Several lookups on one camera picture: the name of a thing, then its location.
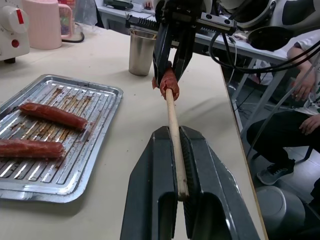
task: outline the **metal grill tray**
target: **metal grill tray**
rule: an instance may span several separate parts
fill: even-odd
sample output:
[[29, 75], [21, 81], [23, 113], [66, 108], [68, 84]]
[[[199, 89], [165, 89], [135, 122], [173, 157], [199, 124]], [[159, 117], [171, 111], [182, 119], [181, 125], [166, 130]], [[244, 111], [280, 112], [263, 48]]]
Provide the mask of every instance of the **metal grill tray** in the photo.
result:
[[[116, 87], [42, 75], [0, 106], [0, 139], [61, 142], [66, 151], [59, 161], [0, 157], [0, 198], [54, 203], [77, 199], [85, 191], [122, 95]], [[16, 110], [26, 102], [58, 107], [89, 124], [79, 132], [26, 116]]]

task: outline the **white table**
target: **white table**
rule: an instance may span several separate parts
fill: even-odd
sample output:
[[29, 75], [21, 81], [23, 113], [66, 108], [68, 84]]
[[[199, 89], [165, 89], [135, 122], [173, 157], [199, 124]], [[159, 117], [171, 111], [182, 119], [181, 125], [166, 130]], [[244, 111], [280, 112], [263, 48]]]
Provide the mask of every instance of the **white table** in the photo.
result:
[[[128, 72], [130, 37], [101, 28], [85, 36], [56, 50], [31, 49], [12, 65], [0, 62], [0, 104], [43, 74], [124, 92], [84, 194], [67, 204], [1, 200], [1, 240], [119, 239], [130, 173], [152, 132], [168, 124], [166, 102], [152, 90], [153, 70], [146, 77]], [[260, 238], [267, 239], [220, 66], [194, 54], [179, 86], [179, 124], [203, 133], [234, 175]], [[186, 240], [185, 232], [179, 204], [174, 239]]]
[[[134, 5], [134, 8], [132, 10], [134, 10], [134, 11], [117, 10], [117, 9], [114, 9], [112, 6], [98, 6], [98, 11], [100, 12], [104, 26], [106, 26], [108, 19], [125, 24], [127, 15], [133, 15], [137, 18], [148, 18], [149, 20], [155, 21], [155, 18], [152, 16], [152, 14], [153, 14], [152, 12], [151, 13], [139, 12], [143, 9], [143, 7], [140, 4], [136, 4], [136, 3], [134, 3], [133, 5]], [[210, 32], [208, 33], [208, 35], [197, 33], [195, 36], [195, 42], [209, 46], [210, 41], [212, 39], [212, 36], [213, 36], [213, 33], [210, 33]], [[226, 49], [222, 36], [218, 36], [218, 38], [214, 42], [213, 46], [217, 49], [222, 49], [222, 50]], [[276, 51], [259, 50], [259, 49], [253, 48], [247, 42], [239, 41], [237, 39], [236, 39], [236, 47], [237, 47], [237, 53], [239, 55], [243, 55], [243, 56], [247, 56], [247, 57], [252, 58], [251, 62], [249, 63], [248, 68], [252, 68], [257, 59], [263, 60], [263, 61], [266, 61], [266, 62], [269, 62], [272, 64], [280, 64], [280, 63], [283, 63], [284, 61], [288, 60], [287, 53], [282, 49], [279, 49]], [[235, 52], [235, 47], [232, 43], [229, 43], [229, 48], [230, 48], [231, 52]], [[273, 92], [275, 91], [277, 86], [279, 85], [280, 81], [284, 77], [285, 73], [286, 73], [286, 71], [280, 71], [274, 75], [272, 82], [270, 83], [270, 85], [267, 87], [267, 89], [263, 93], [260, 101], [257, 103], [252, 114], [250, 115], [250, 117], [246, 121], [245, 126], [243, 126], [243, 128], [242, 128], [242, 125], [239, 126], [240, 131], [241, 131], [241, 135], [243, 135], [247, 131], [249, 126], [253, 123], [255, 117], [264, 108], [264, 106], [266, 105], [266, 103], [270, 99], [271, 95], [273, 94]], [[239, 86], [237, 87], [236, 91], [232, 95], [231, 99], [232, 99], [232, 103], [234, 105], [236, 105], [235, 104], [236, 99], [237, 99], [242, 87], [244, 86], [247, 78], [248, 78], [248, 74], [244, 74], [240, 83], [239, 83]]]

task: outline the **sausage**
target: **sausage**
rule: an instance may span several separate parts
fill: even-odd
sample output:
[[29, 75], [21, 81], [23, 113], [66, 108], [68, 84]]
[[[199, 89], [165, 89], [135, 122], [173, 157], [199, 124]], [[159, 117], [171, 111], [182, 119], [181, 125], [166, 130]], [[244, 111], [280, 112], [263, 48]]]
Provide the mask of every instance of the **sausage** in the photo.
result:
[[0, 157], [58, 159], [64, 153], [65, 148], [60, 142], [0, 139]]
[[63, 111], [54, 106], [27, 102], [19, 106], [19, 109], [31, 116], [47, 119], [56, 123], [74, 127], [79, 130], [86, 128], [88, 121], [72, 113]]
[[[152, 79], [152, 88], [155, 89], [157, 87], [156, 79]], [[180, 94], [180, 89], [178, 86], [177, 78], [172, 70], [171, 66], [168, 67], [163, 75], [163, 78], [160, 83], [160, 93], [166, 99], [166, 90], [172, 89], [173, 100], [177, 100]]]

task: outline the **stainless steel cup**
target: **stainless steel cup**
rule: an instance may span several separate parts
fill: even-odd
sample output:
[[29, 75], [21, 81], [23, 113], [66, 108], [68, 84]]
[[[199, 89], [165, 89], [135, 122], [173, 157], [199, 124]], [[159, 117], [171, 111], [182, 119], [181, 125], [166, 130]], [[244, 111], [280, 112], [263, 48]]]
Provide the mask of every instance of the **stainless steel cup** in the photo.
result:
[[156, 44], [155, 35], [138, 30], [131, 30], [130, 35], [129, 72], [137, 76], [147, 76]]

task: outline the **pink kettle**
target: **pink kettle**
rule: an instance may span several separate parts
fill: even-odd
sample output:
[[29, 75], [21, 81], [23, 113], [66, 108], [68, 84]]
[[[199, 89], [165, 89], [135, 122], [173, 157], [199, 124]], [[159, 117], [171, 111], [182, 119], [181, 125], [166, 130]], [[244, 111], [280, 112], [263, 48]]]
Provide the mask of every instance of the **pink kettle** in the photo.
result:
[[[29, 16], [29, 42], [35, 49], [51, 50], [60, 48], [62, 38], [72, 36], [72, 9], [58, 0], [22, 0], [23, 10]], [[61, 35], [59, 9], [65, 9], [69, 18], [68, 35]]]

